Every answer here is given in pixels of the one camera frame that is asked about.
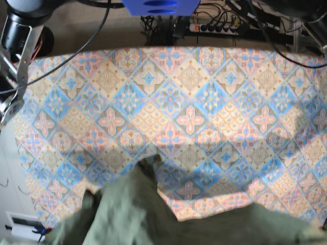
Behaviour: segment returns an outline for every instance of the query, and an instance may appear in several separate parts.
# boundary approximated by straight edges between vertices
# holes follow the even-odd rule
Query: table
[[[30,80],[66,57],[34,61]],[[96,191],[159,153],[160,193],[181,220],[258,202],[322,224],[326,71],[240,48],[79,54],[30,86],[14,119],[40,220],[55,226],[80,208],[86,188]]]

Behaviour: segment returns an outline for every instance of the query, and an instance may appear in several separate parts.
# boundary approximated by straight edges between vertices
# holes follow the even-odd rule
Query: pink flower motif
[[[318,125],[318,131],[321,132],[325,125],[327,125],[326,110],[323,108],[320,115],[313,119],[314,124]]]
[[[99,51],[84,52],[73,60],[74,66],[85,75],[87,78],[91,78],[93,74],[98,70],[98,67],[104,60]]]
[[[244,207],[249,203],[250,200],[248,199],[246,194],[242,192],[237,192],[226,196],[222,196],[222,200],[221,200],[221,205],[227,210]]]
[[[316,186],[309,191],[307,199],[310,203],[315,203],[318,199],[320,199],[321,195],[324,195],[324,191],[320,186]]]
[[[144,135],[135,129],[126,129],[118,138],[118,145],[130,154],[136,154],[145,145]]]
[[[167,148],[171,153],[173,148],[179,148],[187,142],[187,138],[174,125],[168,124],[153,142],[156,146]]]
[[[63,186],[60,186],[58,180],[53,180],[53,185],[48,188],[49,191],[56,194],[57,198],[62,199],[64,193],[67,192],[67,189]]]
[[[116,116],[116,112],[112,108],[109,108],[106,112],[106,117],[102,117],[99,120],[99,125],[107,128],[108,134],[113,136],[117,132],[117,127],[124,125],[124,120]]]
[[[80,140],[84,148],[88,149],[93,155],[100,154],[107,147],[110,139],[96,125],[92,125]]]
[[[185,183],[185,187],[178,189],[176,192],[180,195],[183,195],[185,200],[191,200],[193,195],[198,195],[200,193],[200,190],[196,187],[193,187],[193,183],[188,180]]]
[[[264,192],[257,199],[257,202],[265,206],[266,208],[270,207],[274,201],[275,201],[275,196],[271,192]]]
[[[217,207],[216,202],[212,198],[198,199],[193,204],[193,209],[199,213],[211,213]]]
[[[185,126],[185,130],[188,134],[193,134],[196,127],[204,122],[204,119],[202,116],[195,114],[193,106],[189,106],[186,109],[185,115],[179,116],[176,121],[178,124]]]
[[[258,178],[255,178],[252,180],[252,183],[248,186],[248,188],[250,197],[254,197],[265,188],[265,185]]]
[[[261,132],[265,132],[268,129],[269,124],[273,124],[276,121],[276,118],[269,114],[270,109],[267,106],[264,106],[261,109],[261,115],[256,115],[253,118],[255,124],[260,125]]]
[[[309,173],[305,180],[300,182],[300,186],[303,187],[303,191],[307,192],[311,186],[316,183],[316,180],[313,179],[312,173]]]
[[[39,117],[40,120],[35,121],[34,127],[40,129],[44,137],[47,137],[49,135],[49,129],[53,128],[55,124],[46,118],[46,114],[43,111],[40,112]]]
[[[207,154],[214,152],[222,141],[223,135],[214,127],[202,129],[196,136],[196,145]]]
[[[259,133],[247,121],[230,137],[236,148],[243,154],[257,143],[260,139]]]

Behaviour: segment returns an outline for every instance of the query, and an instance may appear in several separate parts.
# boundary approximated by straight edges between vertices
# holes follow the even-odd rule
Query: wrinkled fabric
[[[81,210],[60,222],[47,244],[327,244],[322,230],[259,204],[179,222],[157,193],[148,163],[95,195],[87,191]]]

